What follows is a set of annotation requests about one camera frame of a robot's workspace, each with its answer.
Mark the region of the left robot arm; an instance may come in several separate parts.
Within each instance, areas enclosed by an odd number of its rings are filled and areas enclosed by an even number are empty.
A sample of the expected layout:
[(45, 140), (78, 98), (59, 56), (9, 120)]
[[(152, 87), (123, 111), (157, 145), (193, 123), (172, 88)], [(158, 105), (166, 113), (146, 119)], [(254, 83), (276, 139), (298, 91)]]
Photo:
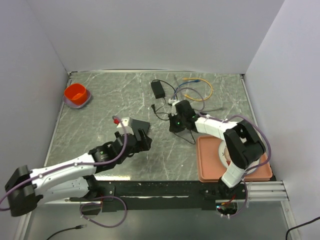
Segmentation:
[(4, 186), (12, 217), (32, 212), (38, 205), (63, 198), (84, 198), (94, 201), (99, 188), (94, 185), (93, 175), (113, 169), (126, 158), (148, 151), (152, 139), (143, 129), (137, 134), (115, 132), (115, 141), (109, 141), (72, 160), (50, 167), (28, 169), (18, 167)]

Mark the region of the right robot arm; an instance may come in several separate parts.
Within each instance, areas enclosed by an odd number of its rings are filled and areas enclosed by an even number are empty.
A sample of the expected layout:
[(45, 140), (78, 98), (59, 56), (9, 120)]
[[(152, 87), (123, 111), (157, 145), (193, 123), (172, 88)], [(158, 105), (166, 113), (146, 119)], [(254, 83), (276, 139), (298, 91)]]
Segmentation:
[(216, 137), (226, 144), (230, 165), (218, 180), (218, 193), (223, 199), (232, 198), (236, 194), (236, 186), (244, 177), (251, 170), (267, 163), (260, 163), (260, 158), (266, 153), (266, 147), (257, 134), (257, 127), (247, 119), (235, 122), (196, 113), (188, 100), (171, 99), (169, 105), (170, 132), (176, 134), (187, 129)]

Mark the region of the black network switch box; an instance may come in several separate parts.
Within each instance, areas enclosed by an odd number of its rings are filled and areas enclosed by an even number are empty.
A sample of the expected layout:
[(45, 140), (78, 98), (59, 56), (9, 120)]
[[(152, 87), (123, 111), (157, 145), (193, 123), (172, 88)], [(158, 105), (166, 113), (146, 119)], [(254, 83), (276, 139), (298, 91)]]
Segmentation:
[(134, 119), (134, 118), (131, 118), (130, 120), (131, 120), (130, 126), (134, 135), (137, 135), (138, 137), (140, 136), (139, 129), (143, 130), (146, 135), (149, 133), (149, 129), (151, 126), (149, 122)]

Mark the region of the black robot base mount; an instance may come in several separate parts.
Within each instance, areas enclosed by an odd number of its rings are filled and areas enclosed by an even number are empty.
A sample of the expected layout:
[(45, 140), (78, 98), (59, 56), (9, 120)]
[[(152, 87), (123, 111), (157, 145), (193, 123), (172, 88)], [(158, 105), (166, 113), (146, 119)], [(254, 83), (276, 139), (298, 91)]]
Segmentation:
[(98, 197), (118, 197), (128, 210), (216, 210), (218, 201), (244, 200), (245, 187), (238, 184), (223, 190), (217, 182), (200, 181), (96, 181), (85, 197), (71, 197), (71, 202), (92, 202)]

